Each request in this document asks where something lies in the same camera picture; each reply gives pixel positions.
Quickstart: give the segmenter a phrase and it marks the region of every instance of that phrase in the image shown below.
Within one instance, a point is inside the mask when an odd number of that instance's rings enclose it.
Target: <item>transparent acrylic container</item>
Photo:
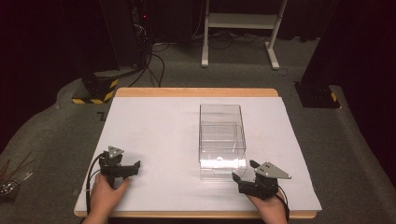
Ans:
[[[247,169],[240,105],[201,105],[199,162],[201,178],[230,180]]]

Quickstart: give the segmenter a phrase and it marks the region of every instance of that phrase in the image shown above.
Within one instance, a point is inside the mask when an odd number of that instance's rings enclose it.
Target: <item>gray carpet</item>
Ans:
[[[348,109],[341,88],[331,86],[342,108],[303,108],[293,82],[300,81],[318,41],[277,40],[281,69],[272,70],[259,43],[234,43],[227,49],[209,49],[209,66],[201,67],[202,48],[158,45],[155,53],[165,62],[163,87],[274,88],[283,98],[304,154],[323,211],[308,220],[290,223],[396,223],[396,191],[379,166]],[[212,40],[216,48],[227,45]],[[162,64],[152,58],[158,77]],[[130,85],[138,74],[120,79]],[[14,135],[0,155],[9,171],[28,155],[26,167],[34,174],[21,184],[14,203],[0,204],[1,223],[79,223],[73,210],[83,178],[105,122],[98,112],[105,105],[74,105],[71,97],[80,80],[64,86],[57,102],[33,116]],[[134,85],[150,87],[146,72]],[[184,223],[187,220],[133,219],[130,223]],[[258,223],[258,220],[201,220],[200,223]]]

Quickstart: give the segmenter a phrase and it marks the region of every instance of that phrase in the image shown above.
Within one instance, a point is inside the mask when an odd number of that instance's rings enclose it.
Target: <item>white shelf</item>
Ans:
[[[261,14],[236,14],[236,13],[210,13],[209,0],[206,0],[205,10],[205,32],[204,44],[202,50],[202,67],[209,66],[209,47],[208,36],[209,27],[218,28],[246,28],[246,29],[262,29],[272,30],[271,39],[265,43],[265,49],[270,57],[271,65],[274,70],[279,69],[273,46],[275,44],[276,35],[282,21],[283,12],[285,11],[288,0],[280,0],[281,5],[279,12],[275,15]]]
[[[274,29],[276,15],[210,13],[208,27]]]

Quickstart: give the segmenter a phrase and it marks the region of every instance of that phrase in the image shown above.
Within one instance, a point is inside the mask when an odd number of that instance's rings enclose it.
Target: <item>human hand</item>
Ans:
[[[282,193],[279,191],[277,195],[285,201]],[[254,204],[260,213],[260,217],[266,224],[285,224],[286,212],[284,204],[277,198],[272,197],[266,200],[247,195],[248,199]]]
[[[97,174],[91,194],[91,212],[83,223],[105,223],[111,211],[119,204],[130,182],[131,178],[128,177],[118,189],[113,189],[108,184],[106,176]]]

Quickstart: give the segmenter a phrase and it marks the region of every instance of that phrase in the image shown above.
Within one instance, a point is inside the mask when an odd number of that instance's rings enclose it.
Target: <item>wooden table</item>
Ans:
[[[117,90],[92,159],[113,146],[125,150],[122,165],[142,165],[111,216],[260,217],[232,180],[200,179],[199,107],[207,103],[241,105],[247,161],[270,161],[292,175],[291,180],[279,179],[289,199],[290,218],[314,217],[321,206],[276,90],[213,88]],[[86,216],[84,190],[75,214]]]

